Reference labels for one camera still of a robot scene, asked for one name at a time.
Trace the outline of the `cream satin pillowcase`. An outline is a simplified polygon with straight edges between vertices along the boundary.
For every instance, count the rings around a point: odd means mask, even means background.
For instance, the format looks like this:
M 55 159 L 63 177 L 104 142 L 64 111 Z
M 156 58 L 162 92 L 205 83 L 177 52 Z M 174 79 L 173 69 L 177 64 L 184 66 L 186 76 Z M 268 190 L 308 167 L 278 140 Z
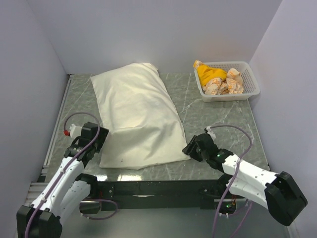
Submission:
M 109 135 L 100 167 L 139 170 L 184 161 L 185 132 L 176 107 L 150 63 L 132 63 L 91 78 Z

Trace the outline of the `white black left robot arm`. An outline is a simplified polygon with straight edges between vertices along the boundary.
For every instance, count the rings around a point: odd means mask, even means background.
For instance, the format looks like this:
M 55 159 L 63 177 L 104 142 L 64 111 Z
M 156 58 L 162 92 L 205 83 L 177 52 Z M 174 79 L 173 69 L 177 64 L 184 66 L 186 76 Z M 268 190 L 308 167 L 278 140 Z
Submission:
M 58 238 L 65 220 L 80 202 L 99 196 L 98 180 L 83 173 L 88 162 L 101 148 L 109 133 L 107 128 L 87 122 L 71 125 L 64 134 L 73 138 L 51 181 L 29 205 L 16 214 L 19 238 Z

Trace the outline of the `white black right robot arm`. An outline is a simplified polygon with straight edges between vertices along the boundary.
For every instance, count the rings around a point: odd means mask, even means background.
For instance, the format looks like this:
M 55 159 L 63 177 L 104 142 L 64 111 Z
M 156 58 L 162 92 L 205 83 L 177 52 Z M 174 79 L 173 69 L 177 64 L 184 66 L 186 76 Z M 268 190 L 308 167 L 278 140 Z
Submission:
M 217 186 L 221 197 L 228 198 L 233 194 L 255 202 L 284 226 L 291 225 L 308 204 L 289 173 L 261 169 L 229 150 L 219 149 L 209 134 L 194 136 L 182 151 L 198 162 L 206 161 L 213 169 L 230 177 Z

